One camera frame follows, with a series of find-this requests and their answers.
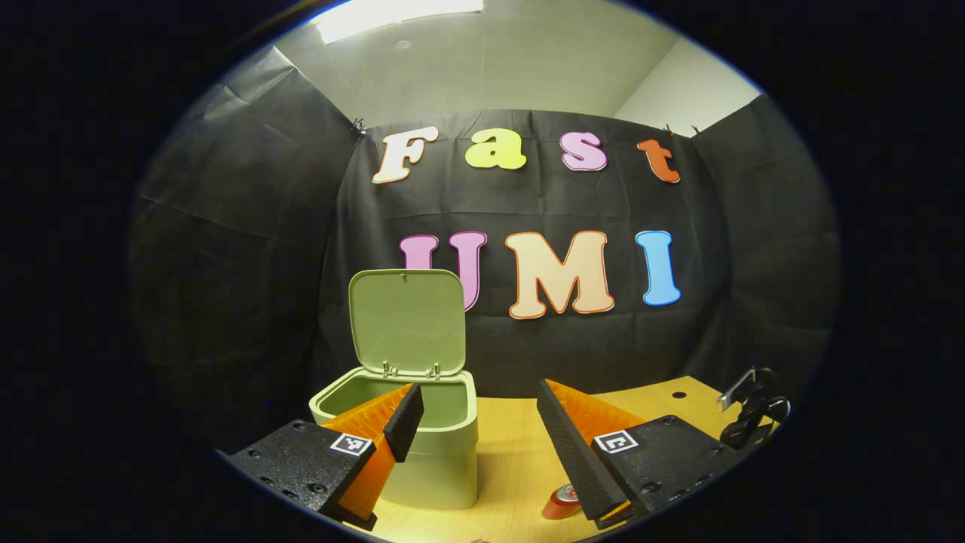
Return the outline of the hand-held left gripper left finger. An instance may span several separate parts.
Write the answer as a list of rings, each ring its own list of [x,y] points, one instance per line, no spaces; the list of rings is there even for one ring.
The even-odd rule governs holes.
[[[406,460],[423,415],[421,386],[405,384],[327,422],[296,419],[220,456],[301,508],[370,530],[376,502]]]

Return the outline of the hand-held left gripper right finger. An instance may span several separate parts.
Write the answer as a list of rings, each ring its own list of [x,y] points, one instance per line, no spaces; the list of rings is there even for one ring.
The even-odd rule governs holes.
[[[682,501],[743,460],[743,451],[676,415],[644,420],[552,379],[537,409],[585,517],[606,529]]]

